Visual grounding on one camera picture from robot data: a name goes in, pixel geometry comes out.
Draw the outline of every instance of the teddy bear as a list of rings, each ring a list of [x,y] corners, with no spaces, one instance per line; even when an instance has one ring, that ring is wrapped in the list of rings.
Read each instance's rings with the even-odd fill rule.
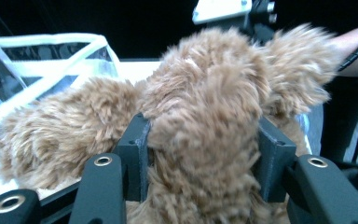
[[[284,207],[258,193],[258,122],[266,117],[307,153],[295,116],[329,99],[323,86],[341,61],[331,37],[305,24],[263,46],[236,29],[183,38],[146,80],[92,77],[6,117],[0,177],[64,188],[141,112],[153,164],[146,200],[127,202],[129,223],[286,223]]]

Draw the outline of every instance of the metal grommet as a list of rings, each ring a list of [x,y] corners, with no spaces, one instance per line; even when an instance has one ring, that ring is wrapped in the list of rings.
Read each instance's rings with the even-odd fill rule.
[[[112,162],[112,160],[113,159],[110,157],[100,157],[94,161],[94,164],[96,166],[105,166],[105,165],[109,164],[110,162]]]
[[[319,168],[326,168],[328,166],[325,161],[322,161],[321,159],[318,159],[318,158],[309,158],[308,162],[311,165],[319,167]]]
[[[20,207],[25,202],[23,195],[13,195],[0,202],[0,214],[8,213]]]

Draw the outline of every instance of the plush ear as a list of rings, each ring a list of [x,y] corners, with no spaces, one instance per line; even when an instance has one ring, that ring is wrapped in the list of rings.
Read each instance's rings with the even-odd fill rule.
[[[268,82],[272,92],[262,105],[267,115],[292,117],[329,99],[323,85],[333,79],[341,62],[331,37],[305,24],[286,34],[278,32],[262,48],[271,66]]]
[[[130,82],[92,77],[7,116],[0,126],[0,176],[22,188],[55,189],[107,152],[136,113]]]

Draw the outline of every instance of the screw hole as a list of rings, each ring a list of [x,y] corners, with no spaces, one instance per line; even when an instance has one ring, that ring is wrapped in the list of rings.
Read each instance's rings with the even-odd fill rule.
[[[0,214],[11,212],[25,202],[25,197],[22,195],[13,195],[5,198],[0,202]]]
[[[110,162],[112,162],[112,158],[110,157],[100,157],[97,160],[94,161],[94,164],[96,166],[105,166],[107,164],[109,164]]]
[[[100,219],[100,218],[98,218],[98,217],[96,217],[96,218],[93,218],[93,219],[89,222],[89,224],[103,224],[103,220]]]
[[[286,143],[285,142],[283,142],[283,141],[277,141],[277,145],[278,146],[284,146],[284,145],[286,145]]]
[[[308,162],[313,165],[313,166],[316,166],[316,167],[319,167],[319,168],[325,168],[327,167],[327,163],[325,161],[322,161],[320,159],[317,159],[317,158],[309,158],[308,159]]]

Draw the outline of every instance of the tan fur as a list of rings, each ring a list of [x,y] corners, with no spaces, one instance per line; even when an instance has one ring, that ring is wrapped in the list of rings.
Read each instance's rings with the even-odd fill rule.
[[[92,80],[8,117],[0,175],[54,188],[80,176],[141,111],[152,124],[154,165],[146,201],[127,203],[129,223],[286,223],[282,205],[258,195],[258,120],[268,117],[305,153],[294,115],[328,99],[323,84],[339,63],[329,37],[300,26],[258,47],[236,30],[192,35],[135,88]]]
[[[137,98],[130,83],[96,77],[17,110],[0,126],[0,176],[31,189],[80,177],[88,158],[116,144]]]

